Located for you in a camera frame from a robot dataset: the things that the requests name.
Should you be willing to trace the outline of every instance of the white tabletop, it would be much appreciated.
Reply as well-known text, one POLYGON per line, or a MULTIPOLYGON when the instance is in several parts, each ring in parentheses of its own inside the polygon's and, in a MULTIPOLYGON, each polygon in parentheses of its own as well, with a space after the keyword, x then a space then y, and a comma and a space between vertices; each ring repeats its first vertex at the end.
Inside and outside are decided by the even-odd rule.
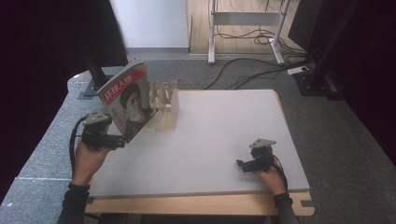
MULTIPOLYGON (((235 160, 252 160, 258 138, 276 141, 289 190, 307 190, 303 166, 272 90, 179 91, 174 133, 140 132, 108 154, 90 190, 101 196, 171 196, 266 190, 235 160)), ((114 125, 109 133, 119 133, 114 125)))

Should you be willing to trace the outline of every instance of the white wall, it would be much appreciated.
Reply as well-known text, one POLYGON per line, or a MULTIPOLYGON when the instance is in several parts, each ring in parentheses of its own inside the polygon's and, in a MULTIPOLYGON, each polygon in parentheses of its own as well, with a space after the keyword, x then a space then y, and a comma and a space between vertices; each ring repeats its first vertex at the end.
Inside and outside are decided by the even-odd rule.
POLYGON ((188 48, 186 0, 110 0, 125 48, 188 48))

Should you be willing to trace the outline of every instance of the black sleeve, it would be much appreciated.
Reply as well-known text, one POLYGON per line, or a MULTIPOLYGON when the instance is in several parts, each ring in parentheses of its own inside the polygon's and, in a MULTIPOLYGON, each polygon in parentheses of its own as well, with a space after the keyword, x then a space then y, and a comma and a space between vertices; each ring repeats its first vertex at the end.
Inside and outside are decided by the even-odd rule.
POLYGON ((90 195, 88 189, 90 186, 81 187, 69 184, 69 190, 64 195, 64 209, 59 216, 58 224, 82 224, 84 222, 85 205, 90 195))
POLYGON ((293 200, 288 193, 278 194, 274 197, 275 205, 278 210, 278 216, 282 224, 299 224, 294 211, 291 208, 293 200))

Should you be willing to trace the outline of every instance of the book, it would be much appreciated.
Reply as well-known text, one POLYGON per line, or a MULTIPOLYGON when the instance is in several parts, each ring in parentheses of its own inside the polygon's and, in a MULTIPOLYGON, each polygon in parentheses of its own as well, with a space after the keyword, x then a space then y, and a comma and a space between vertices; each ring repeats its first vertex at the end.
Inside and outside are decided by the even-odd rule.
POLYGON ((133 60, 97 92, 127 143, 155 114, 149 104, 147 71, 143 62, 133 60))

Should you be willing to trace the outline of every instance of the magazine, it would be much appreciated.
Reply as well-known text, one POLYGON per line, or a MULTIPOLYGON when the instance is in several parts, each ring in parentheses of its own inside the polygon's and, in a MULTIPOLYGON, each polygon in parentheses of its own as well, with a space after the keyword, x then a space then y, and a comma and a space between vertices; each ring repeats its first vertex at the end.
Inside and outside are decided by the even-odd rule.
POLYGON ((149 104, 147 71, 143 62, 133 60, 98 91, 108 115, 127 143, 155 114, 149 104))

